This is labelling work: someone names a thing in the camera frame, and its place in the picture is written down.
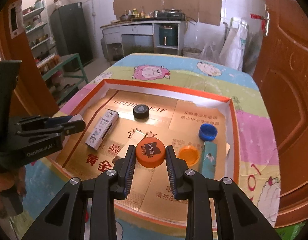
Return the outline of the person left hand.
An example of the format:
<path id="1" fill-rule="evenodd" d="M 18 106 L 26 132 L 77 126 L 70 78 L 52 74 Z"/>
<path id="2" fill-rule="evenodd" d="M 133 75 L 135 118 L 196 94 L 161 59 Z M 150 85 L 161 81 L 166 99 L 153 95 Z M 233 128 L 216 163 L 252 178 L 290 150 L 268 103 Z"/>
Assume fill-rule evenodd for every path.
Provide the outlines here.
<path id="1" fill-rule="evenodd" d="M 18 169 L 14 169 L 11 172 L 0 173 L 0 193 L 15 186 L 17 188 L 17 193 L 19 195 L 21 196 L 26 195 L 25 176 L 26 176 L 25 166 Z M 5 209 L 5 206 L 2 202 L 0 195 L 0 218 L 6 218 L 6 217 L 7 217 L 7 211 Z"/>

